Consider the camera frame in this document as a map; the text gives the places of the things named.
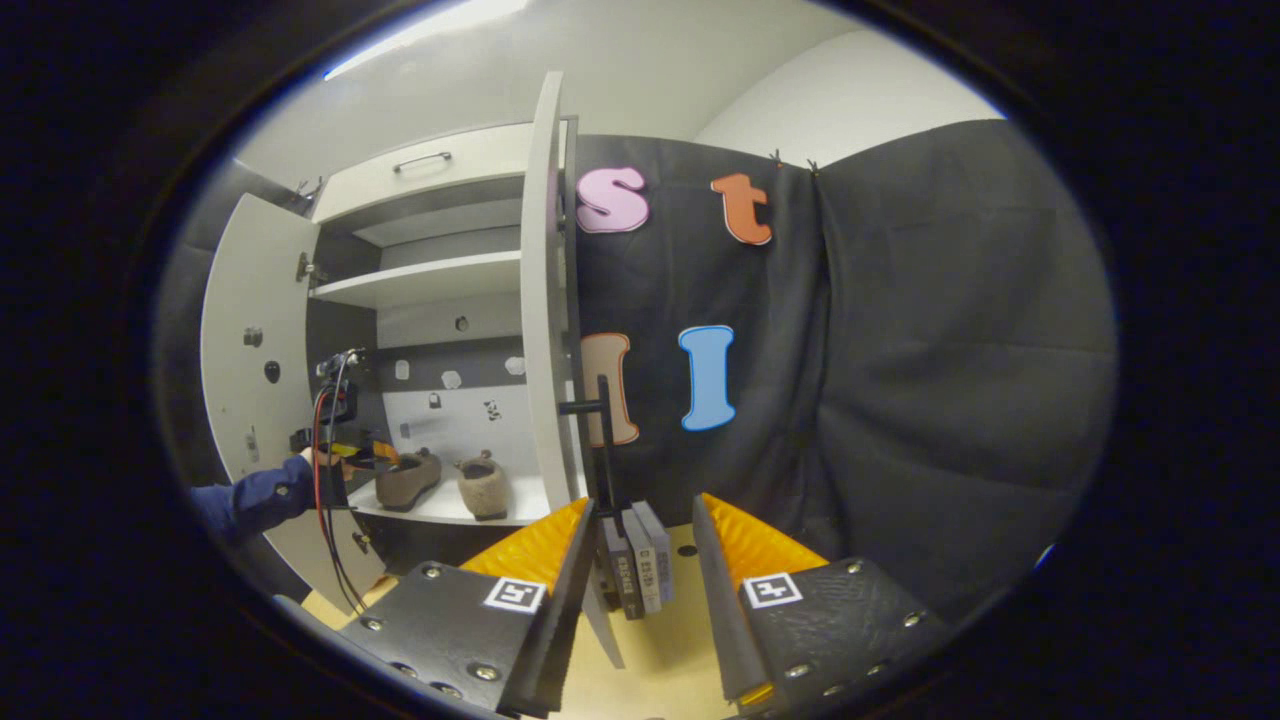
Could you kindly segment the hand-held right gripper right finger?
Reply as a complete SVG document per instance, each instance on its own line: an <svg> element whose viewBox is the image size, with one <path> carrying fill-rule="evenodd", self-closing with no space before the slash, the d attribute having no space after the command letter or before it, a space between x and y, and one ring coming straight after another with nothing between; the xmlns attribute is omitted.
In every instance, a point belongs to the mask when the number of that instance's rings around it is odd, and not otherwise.
<svg viewBox="0 0 1280 720"><path fill-rule="evenodd" d="M708 493L692 501L726 700L741 714L837 714L884 698L951 626L869 559L828 560Z"/></svg>

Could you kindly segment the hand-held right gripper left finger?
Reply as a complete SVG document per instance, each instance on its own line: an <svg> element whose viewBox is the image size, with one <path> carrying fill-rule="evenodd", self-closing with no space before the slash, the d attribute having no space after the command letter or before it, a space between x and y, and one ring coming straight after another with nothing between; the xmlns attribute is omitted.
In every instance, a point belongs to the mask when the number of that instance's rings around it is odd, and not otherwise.
<svg viewBox="0 0 1280 720"><path fill-rule="evenodd" d="M340 634L420 693L545 719L562 705L595 515L579 498L461 568L422 562Z"/></svg>

